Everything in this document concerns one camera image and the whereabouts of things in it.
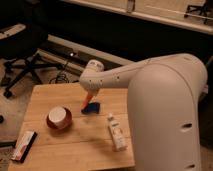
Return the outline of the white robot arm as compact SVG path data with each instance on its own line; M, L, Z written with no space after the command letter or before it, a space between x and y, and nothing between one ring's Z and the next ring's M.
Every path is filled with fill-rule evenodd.
M127 90L136 171L202 171L198 103L206 83L205 65L187 53L108 71L91 60L80 76L90 95L102 88Z

